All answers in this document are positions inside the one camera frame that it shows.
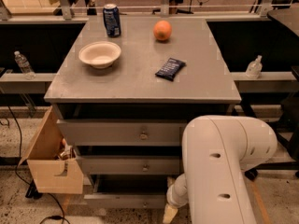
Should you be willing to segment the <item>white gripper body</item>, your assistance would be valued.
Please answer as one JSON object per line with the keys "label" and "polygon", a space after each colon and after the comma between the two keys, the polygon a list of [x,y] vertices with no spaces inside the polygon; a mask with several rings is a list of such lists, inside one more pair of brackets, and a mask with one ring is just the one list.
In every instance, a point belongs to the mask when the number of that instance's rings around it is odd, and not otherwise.
{"label": "white gripper body", "polygon": [[171,185],[166,193],[167,202],[176,208],[180,208],[188,203],[188,193],[185,186]]}

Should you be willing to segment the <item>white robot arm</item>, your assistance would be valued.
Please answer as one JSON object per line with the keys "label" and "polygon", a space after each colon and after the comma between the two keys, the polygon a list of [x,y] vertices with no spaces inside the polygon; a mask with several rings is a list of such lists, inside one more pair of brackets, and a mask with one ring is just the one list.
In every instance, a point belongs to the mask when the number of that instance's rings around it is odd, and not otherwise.
{"label": "white robot arm", "polygon": [[278,140],[264,121],[202,116],[182,135],[184,173],[168,180],[163,224],[190,207],[192,224],[257,224],[243,173],[273,157]]}

